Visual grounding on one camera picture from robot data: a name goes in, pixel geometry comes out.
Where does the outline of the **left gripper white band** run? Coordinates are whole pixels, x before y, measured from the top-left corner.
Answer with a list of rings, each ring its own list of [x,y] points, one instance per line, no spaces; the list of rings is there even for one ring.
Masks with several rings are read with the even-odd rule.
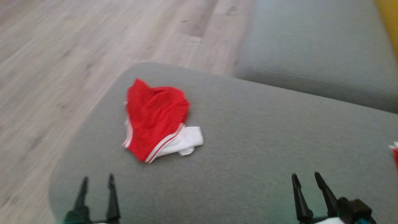
[[[84,177],[81,182],[81,187],[78,196],[74,203],[74,210],[81,212],[89,212],[89,207],[86,205],[86,194],[88,192],[88,182],[89,178]],[[116,191],[115,178],[112,173],[109,174],[108,179],[108,189],[109,189],[109,202],[108,211],[106,214],[106,220],[94,220],[91,224],[120,224],[120,209],[118,206],[118,195]]]

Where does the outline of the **yellow sofa back cushion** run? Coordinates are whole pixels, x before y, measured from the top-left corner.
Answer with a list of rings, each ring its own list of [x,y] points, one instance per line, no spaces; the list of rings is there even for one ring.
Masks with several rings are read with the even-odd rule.
[[[398,61],[398,0],[374,0],[390,37]]]

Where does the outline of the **small grey sofa seat cushion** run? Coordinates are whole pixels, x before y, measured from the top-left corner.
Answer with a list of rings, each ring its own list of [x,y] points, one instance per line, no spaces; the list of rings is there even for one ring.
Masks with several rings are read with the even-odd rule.
[[[398,114],[398,65],[373,0],[256,0],[234,77]]]

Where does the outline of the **red jersey with white trim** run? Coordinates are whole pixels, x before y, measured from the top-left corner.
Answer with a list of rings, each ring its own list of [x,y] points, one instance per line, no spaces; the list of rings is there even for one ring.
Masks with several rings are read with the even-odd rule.
[[[137,78],[126,92],[126,139],[123,143],[147,164],[160,156],[190,155],[204,144],[199,126],[185,125],[190,103],[180,89],[151,87]]]

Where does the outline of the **large grey sofa seat cushion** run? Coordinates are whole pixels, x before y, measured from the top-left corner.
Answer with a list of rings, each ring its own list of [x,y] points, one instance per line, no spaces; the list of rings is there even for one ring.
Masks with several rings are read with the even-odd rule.
[[[126,90],[135,78],[174,86],[191,103],[204,145],[152,164],[123,149]],[[309,208],[326,215],[314,172],[336,197],[360,199],[378,224],[398,224],[398,171],[389,145],[398,114],[237,78],[158,63],[126,70],[84,121],[49,187],[56,222],[83,177],[91,217],[104,219],[115,176],[121,223],[298,224],[291,175]]]

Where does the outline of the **red shorts with white stripes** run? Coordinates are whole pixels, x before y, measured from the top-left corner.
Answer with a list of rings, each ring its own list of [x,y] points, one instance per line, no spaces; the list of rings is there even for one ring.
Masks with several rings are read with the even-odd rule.
[[[392,145],[389,145],[389,149],[392,152],[393,158],[394,158],[394,163],[396,166],[396,170],[398,172],[398,141],[393,142]]]

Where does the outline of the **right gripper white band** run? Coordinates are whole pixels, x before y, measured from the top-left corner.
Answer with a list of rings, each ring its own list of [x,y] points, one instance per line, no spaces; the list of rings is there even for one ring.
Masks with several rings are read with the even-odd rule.
[[[322,178],[319,172],[314,173],[317,185],[322,191],[326,207],[327,216],[313,217],[313,212],[308,208],[307,202],[302,193],[302,186],[297,174],[292,174],[293,194],[295,202],[295,210],[299,224],[345,224],[339,217],[340,209],[337,198],[328,187],[327,183]]]

